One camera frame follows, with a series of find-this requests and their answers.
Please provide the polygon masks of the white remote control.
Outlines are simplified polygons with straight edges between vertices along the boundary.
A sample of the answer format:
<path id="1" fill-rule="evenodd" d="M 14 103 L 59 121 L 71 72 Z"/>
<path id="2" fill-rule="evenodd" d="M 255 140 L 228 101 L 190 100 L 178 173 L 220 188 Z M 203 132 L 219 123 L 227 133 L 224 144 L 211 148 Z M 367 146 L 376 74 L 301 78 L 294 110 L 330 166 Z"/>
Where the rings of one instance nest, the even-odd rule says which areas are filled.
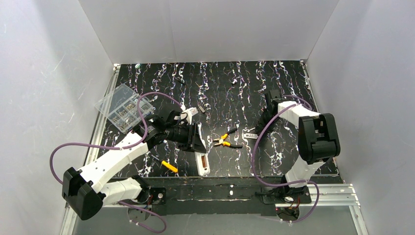
<path id="1" fill-rule="evenodd" d="M 208 154 L 207 153 L 195 152 L 195 159 L 196 159 L 197 171 L 198 171 L 199 176 L 208 176 L 208 174 L 210 173 Z"/>

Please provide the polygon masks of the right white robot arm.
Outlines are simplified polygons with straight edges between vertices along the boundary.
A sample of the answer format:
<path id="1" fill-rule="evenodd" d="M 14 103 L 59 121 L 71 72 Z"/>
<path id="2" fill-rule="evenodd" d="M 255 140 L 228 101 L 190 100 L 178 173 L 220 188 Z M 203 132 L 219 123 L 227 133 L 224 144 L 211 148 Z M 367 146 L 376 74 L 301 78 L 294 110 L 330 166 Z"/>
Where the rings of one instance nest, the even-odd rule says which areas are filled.
<path id="1" fill-rule="evenodd" d="M 255 128 L 261 139 L 279 119 L 284 119 L 298 129 L 297 147 L 299 156 L 291 169 L 284 174 L 285 188 L 306 186 L 311 176 L 328 160 L 340 154 L 335 118 L 330 113 L 314 112 L 308 106 L 289 100 L 278 90 L 265 93 L 266 108 Z"/>

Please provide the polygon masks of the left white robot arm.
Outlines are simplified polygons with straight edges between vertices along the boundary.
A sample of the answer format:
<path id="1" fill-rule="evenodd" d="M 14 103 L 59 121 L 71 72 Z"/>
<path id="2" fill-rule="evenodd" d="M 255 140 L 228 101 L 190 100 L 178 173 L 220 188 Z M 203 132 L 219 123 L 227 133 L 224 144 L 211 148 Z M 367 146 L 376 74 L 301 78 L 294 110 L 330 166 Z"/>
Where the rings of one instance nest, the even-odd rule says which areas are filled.
<path id="1" fill-rule="evenodd" d="M 193 152 L 198 174 L 208 175 L 206 144 L 200 128 L 192 121 L 197 113 L 196 108 L 188 108 L 181 112 L 164 112 L 162 116 L 149 115 L 147 124 L 139 122 L 117 145 L 117 150 L 109 150 L 79 170 L 69 168 L 63 176 L 62 197 L 81 220 L 92 218 L 104 205 L 138 200 L 151 188 L 143 179 L 139 176 L 115 182 L 110 179 L 165 140 L 176 142 L 181 151 Z"/>

